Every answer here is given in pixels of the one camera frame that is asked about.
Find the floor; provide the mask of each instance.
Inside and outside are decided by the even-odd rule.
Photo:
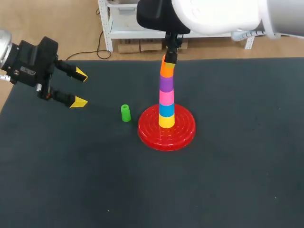
[[[66,59],[75,52],[96,50],[102,30],[100,17],[95,14],[97,8],[97,0],[2,0],[0,21],[3,28],[12,32],[13,42],[19,43],[23,39],[38,44],[48,36],[59,43],[59,57]],[[304,40],[297,38],[284,37],[274,41],[256,38],[252,50],[244,50],[243,46],[244,43],[235,43],[229,38],[191,40],[179,59],[304,57]],[[162,55],[160,52],[113,53],[110,60],[159,60]],[[98,60],[98,57],[83,54],[73,59]],[[10,83],[0,82],[0,108],[11,87]]]

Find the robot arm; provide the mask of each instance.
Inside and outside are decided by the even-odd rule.
[[[145,28],[167,33],[232,32],[238,41],[264,34],[304,36],[303,11],[303,0],[140,0],[137,20]]]
[[[303,0],[172,0],[172,5],[181,22],[201,34],[304,36]]]
[[[78,67],[58,60],[57,50],[58,43],[47,37],[37,46],[24,40],[16,45],[11,42],[11,34],[0,29],[0,69],[7,72],[0,79],[37,87],[38,97],[44,100],[52,98],[70,108],[85,106],[86,100],[65,94],[50,85],[55,67],[79,81],[87,80],[87,75]]]

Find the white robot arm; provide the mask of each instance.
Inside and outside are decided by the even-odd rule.
[[[172,0],[172,5],[181,22],[200,34],[245,31],[232,35],[236,41],[264,34],[304,36],[303,0]]]

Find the white cable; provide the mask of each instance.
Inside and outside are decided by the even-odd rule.
[[[231,38],[234,40],[234,41],[242,41],[244,39],[247,39],[249,37],[257,37],[257,36],[262,36],[262,35],[265,35],[266,32],[263,32],[263,31],[249,31],[249,32],[244,32],[244,33],[232,33],[231,34]]]
[[[9,81],[10,81],[10,76],[7,76],[7,75],[0,75],[0,80],[4,80],[4,81],[9,82]]]

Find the cardboard box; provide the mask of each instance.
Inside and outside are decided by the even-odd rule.
[[[138,39],[121,39],[117,45],[118,53],[139,53],[139,40]]]
[[[141,51],[159,51],[162,50],[161,39],[141,39],[140,40]]]

